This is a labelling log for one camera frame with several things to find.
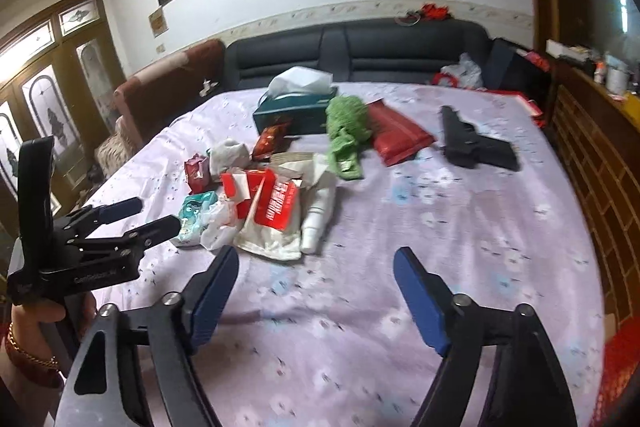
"brown leather armrest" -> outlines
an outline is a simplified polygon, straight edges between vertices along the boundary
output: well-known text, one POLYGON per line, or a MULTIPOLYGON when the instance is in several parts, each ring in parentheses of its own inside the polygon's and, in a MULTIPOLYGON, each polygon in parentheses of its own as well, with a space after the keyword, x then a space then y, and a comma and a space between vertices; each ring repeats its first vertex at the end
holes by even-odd
POLYGON ((197 105, 205 79, 221 82, 224 54, 222 41, 210 39, 161 58, 116 89, 116 107, 138 149, 197 105))

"tablecloth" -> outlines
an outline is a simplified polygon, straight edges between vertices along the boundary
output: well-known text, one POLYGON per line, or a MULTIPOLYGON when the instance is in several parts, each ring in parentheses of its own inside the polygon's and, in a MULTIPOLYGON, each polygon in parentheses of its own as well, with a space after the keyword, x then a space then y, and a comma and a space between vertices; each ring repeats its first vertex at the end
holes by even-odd
MULTIPOLYGON (((194 367, 227 426, 407 426, 440 357, 420 339, 392 273, 411 247, 454 293, 482 306, 532 304, 554 344, 578 423, 593 411, 604 344, 602 292, 593 247, 570 183, 545 137, 510 97, 444 87, 340 84, 340 93, 385 103, 442 139, 438 115, 452 105, 479 132, 516 144, 520 172, 462 169, 436 148, 385 168, 362 153, 364 179, 340 182, 319 254, 277 264, 241 253, 240 274, 212 341, 194 367)), ((133 196, 141 214, 101 227, 121 234, 177 214, 188 194, 182 163, 227 136, 250 148, 263 89, 213 97, 164 129, 90 200, 133 196)), ((327 152, 326 136, 290 150, 327 152)), ((121 310, 152 304, 203 271, 212 254, 164 243, 140 263, 140 278, 96 292, 121 310)), ((492 368, 485 348, 463 425, 477 423, 492 368)), ((143 375, 157 426, 168 425, 148 354, 143 375)))

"green tissue box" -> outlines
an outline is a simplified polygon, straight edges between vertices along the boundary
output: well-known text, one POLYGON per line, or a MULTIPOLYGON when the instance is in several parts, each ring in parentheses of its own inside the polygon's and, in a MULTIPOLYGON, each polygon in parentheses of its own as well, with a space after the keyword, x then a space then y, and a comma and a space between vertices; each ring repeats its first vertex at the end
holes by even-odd
POLYGON ((254 112, 258 134, 266 127, 290 122, 287 136, 326 133, 326 108, 338 94, 332 87, 331 94, 291 93, 278 98, 265 99, 254 112))

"brick pattern panel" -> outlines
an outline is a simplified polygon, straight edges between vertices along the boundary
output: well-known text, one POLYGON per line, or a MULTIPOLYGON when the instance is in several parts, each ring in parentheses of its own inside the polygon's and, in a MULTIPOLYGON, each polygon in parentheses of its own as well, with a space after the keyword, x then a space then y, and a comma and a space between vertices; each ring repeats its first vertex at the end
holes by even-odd
POLYGON ((598 124, 562 84, 550 126, 591 233, 605 311, 615 314, 620 326, 629 317, 640 315, 638 180, 598 124))

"green towel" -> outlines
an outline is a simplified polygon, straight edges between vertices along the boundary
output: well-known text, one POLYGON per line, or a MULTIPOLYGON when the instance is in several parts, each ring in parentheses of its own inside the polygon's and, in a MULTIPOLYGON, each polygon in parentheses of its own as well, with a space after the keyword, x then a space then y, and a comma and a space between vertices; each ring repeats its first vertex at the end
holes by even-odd
POLYGON ((337 96, 326 108, 326 130, 331 140, 329 163, 343 180, 362 178, 358 149, 371 136, 368 120, 367 106, 357 96, 337 96))

